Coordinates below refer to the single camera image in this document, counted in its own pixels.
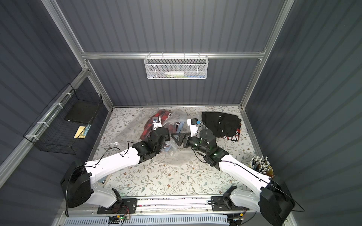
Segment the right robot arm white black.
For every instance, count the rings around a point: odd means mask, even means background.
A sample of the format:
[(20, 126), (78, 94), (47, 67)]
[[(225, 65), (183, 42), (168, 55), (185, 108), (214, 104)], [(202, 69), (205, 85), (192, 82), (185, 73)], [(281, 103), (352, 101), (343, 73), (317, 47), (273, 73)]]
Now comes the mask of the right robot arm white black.
[(202, 152), (206, 163), (231, 175), (251, 190), (246, 192), (231, 186), (223, 195), (225, 207), (255, 210), (271, 225), (281, 226), (296, 206), (283, 179), (269, 177), (240, 163), (217, 145), (210, 130), (202, 130), (199, 137), (190, 133), (173, 133), (171, 137), (180, 147)]

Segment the red black plaid shirt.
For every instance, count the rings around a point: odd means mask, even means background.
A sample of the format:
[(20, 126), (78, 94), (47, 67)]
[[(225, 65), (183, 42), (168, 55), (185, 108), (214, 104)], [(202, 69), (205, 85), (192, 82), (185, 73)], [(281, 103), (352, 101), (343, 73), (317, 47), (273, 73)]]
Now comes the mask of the red black plaid shirt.
[(239, 138), (240, 138), (240, 131), (241, 131), (241, 124), (236, 129), (236, 132), (235, 132), (235, 134), (233, 136), (223, 136), (223, 139), (238, 142)]

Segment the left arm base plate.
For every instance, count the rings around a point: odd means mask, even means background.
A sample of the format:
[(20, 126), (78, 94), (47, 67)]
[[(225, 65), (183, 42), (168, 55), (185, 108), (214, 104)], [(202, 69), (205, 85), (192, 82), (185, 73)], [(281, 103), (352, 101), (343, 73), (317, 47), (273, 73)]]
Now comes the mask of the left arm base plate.
[(106, 208), (99, 206), (97, 214), (133, 214), (136, 212), (138, 199), (136, 198), (126, 198), (122, 201), (116, 201), (111, 207)]

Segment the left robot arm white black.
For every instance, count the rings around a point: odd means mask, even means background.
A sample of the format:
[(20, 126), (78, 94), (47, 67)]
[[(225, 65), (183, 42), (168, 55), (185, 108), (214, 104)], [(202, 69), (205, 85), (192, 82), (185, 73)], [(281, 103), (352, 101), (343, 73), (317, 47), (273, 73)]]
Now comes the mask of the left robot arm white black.
[(72, 162), (60, 182), (66, 207), (91, 204), (109, 208), (120, 202), (121, 196), (116, 189), (105, 189), (97, 182), (109, 174), (152, 159), (167, 141), (170, 141), (169, 130), (161, 127), (152, 131), (145, 141), (114, 155), (85, 163), (80, 160)]

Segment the clear plastic vacuum bag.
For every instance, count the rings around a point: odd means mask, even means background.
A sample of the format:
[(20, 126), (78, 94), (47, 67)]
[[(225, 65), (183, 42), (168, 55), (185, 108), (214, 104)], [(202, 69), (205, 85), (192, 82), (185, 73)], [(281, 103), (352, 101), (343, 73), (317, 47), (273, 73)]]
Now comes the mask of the clear plastic vacuum bag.
[[(153, 132), (153, 118), (159, 114), (161, 123), (169, 133), (190, 132), (187, 120), (197, 118), (201, 120), (201, 110), (196, 107), (181, 108), (141, 108), (134, 116), (127, 116), (128, 124), (109, 141), (110, 147), (117, 147), (120, 150), (127, 150), (133, 143), (147, 141)], [(182, 165), (189, 162), (194, 157), (191, 148), (177, 146), (174, 139), (170, 138), (160, 154), (157, 154), (152, 160), (157, 163), (166, 163), (171, 165)]]

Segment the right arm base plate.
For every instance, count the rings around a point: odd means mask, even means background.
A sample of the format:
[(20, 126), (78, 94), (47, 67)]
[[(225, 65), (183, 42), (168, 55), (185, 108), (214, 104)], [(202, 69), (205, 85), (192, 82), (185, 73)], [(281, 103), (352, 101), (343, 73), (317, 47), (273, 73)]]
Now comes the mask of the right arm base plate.
[(246, 212), (249, 209), (245, 207), (238, 207), (230, 200), (223, 196), (212, 196), (211, 200), (207, 202), (212, 206), (213, 211), (241, 211)]

